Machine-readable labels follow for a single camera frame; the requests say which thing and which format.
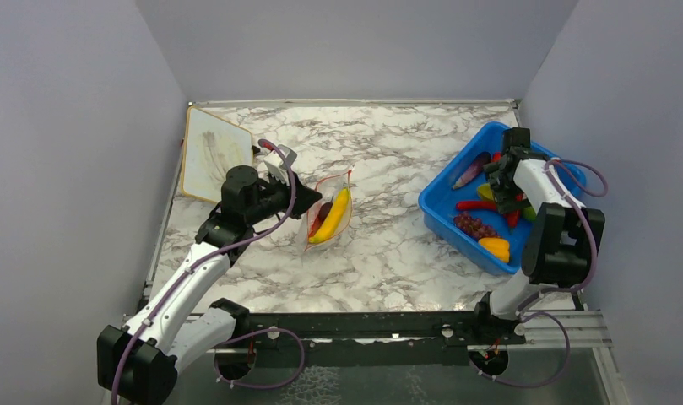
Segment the yellow toy star fruit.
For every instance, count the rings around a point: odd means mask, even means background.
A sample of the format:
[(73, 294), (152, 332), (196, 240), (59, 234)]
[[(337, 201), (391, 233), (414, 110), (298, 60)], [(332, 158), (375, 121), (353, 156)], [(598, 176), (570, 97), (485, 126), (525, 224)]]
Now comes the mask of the yellow toy star fruit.
[(494, 194), (491, 190), (491, 186), (488, 183), (481, 184), (477, 187), (476, 193), (482, 201), (494, 202)]

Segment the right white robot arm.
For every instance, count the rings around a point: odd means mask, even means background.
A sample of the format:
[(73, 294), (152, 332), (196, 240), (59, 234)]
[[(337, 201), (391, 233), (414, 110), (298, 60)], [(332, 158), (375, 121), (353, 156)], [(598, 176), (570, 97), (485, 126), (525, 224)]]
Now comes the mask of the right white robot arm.
[(605, 216), (562, 183), (566, 175), (584, 194), (592, 193), (571, 172), (572, 165), (533, 149), (530, 131), (512, 127), (502, 135), (501, 158), (484, 168), (500, 212), (531, 206), (535, 220), (520, 269), (475, 306), (469, 324), (477, 341), (491, 343), (513, 333), (544, 295), (575, 293), (594, 276)]

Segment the clear orange zip bag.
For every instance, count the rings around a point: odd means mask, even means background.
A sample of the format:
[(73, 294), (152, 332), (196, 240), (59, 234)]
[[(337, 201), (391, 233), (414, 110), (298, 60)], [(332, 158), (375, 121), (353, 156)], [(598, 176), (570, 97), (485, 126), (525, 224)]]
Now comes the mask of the clear orange zip bag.
[(352, 169), (323, 177), (314, 187), (322, 198), (306, 212), (300, 236), (304, 252), (329, 248), (345, 232), (353, 213)]

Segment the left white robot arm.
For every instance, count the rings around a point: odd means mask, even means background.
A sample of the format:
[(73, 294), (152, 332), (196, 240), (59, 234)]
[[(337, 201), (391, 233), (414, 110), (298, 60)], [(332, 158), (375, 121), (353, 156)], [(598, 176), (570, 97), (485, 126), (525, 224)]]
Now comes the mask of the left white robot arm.
[(272, 217), (299, 219), (321, 199), (293, 171), (271, 170), (263, 179), (251, 166), (232, 168), (220, 201), (173, 278), (122, 327), (107, 326), (97, 338), (97, 379), (111, 392), (111, 403), (162, 404), (181, 372), (212, 347), (235, 347), (255, 337), (249, 310), (227, 299), (214, 302), (196, 321), (187, 318), (247, 246), (259, 240), (256, 224)]

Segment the yellow toy banana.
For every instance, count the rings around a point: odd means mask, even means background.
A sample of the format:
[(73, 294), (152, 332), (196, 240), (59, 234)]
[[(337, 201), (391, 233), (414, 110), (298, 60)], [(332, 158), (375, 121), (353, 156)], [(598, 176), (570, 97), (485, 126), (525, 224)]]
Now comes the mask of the yellow toy banana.
[(319, 244), (331, 239), (345, 215), (345, 211), (349, 202), (350, 190), (348, 188), (344, 188), (339, 192), (337, 198), (334, 200), (333, 206), (321, 228), (314, 236), (309, 237), (308, 241), (312, 244)]

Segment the brown toy plum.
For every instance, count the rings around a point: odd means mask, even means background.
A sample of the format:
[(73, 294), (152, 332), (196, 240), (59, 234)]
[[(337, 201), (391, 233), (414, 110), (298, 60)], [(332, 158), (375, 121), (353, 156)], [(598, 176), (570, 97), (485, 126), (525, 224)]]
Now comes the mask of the brown toy plum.
[(325, 202), (324, 204), (321, 205), (321, 207), (319, 208), (319, 210), (317, 212), (317, 216), (312, 223), (312, 227), (310, 228), (310, 231), (308, 234), (309, 237), (314, 236), (318, 232), (318, 230), (321, 228), (321, 226), (323, 225), (323, 222), (325, 221), (326, 217), (328, 216), (332, 206), (333, 206), (332, 202)]

